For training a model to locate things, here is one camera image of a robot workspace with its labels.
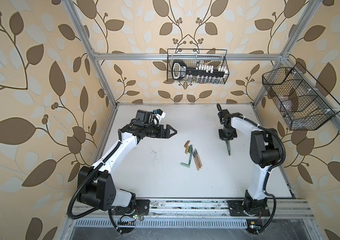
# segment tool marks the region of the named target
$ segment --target wire basket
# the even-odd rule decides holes
[[[340,103],[312,74],[297,64],[263,74],[262,84],[289,130],[317,130],[340,112]],[[303,78],[304,73],[314,79],[315,87]]]
[[[225,84],[230,74],[226,53],[227,50],[170,48],[167,82]]]

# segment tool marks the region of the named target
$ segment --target black wire basket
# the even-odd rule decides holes
[[[340,112],[340,103],[311,73],[297,64],[263,74],[262,84],[289,130],[317,130]],[[305,73],[315,80],[315,86],[303,78]]]
[[[227,50],[167,50],[167,82],[225,84],[229,77]]]

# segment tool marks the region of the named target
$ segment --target white table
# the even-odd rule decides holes
[[[249,104],[222,104],[230,113],[240,112],[258,122]],[[161,198],[237,198],[249,187],[254,163],[249,156],[250,138],[237,131],[231,141],[231,156],[219,139],[220,125],[215,104],[209,105],[121,105],[118,108],[105,151],[118,139],[118,129],[130,123],[139,109],[166,113],[161,124],[178,133],[170,139],[145,137],[112,173],[117,189],[134,192],[136,197]],[[184,144],[190,140],[202,162],[197,171],[190,168]],[[279,168],[274,168],[266,190],[276,197],[292,197]]]

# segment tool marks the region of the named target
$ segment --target floral wallpaper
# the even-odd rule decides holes
[[[340,1],[323,1],[291,58],[314,74],[340,102]],[[263,123],[278,129],[285,142],[283,166],[294,189],[298,197],[309,202],[323,235],[340,240],[340,132],[331,122],[317,131],[288,131],[270,98],[266,96],[258,110]]]
[[[105,60],[101,65],[120,103],[250,103],[262,74],[272,68],[270,61],[228,61],[225,84],[198,84],[167,80],[163,61]]]
[[[0,0],[0,239],[57,236],[110,112],[60,1]]]
[[[305,0],[73,0],[100,53],[158,53],[160,48],[280,53]]]

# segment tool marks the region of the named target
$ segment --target white tabletop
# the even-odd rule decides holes
[[[222,104],[230,113],[239,112],[258,122],[249,104]],[[136,197],[162,198],[237,198],[249,187],[254,163],[249,156],[250,138],[237,131],[231,141],[231,156],[226,143],[219,139],[222,128],[215,104],[209,105],[121,105],[108,138],[105,151],[118,139],[118,129],[135,118],[137,110],[161,109],[166,113],[161,124],[178,133],[170,139],[145,137],[112,173],[117,189],[134,192]],[[190,140],[202,162],[197,171],[192,159],[190,168],[184,144]],[[292,197],[279,168],[272,170],[268,193]]]

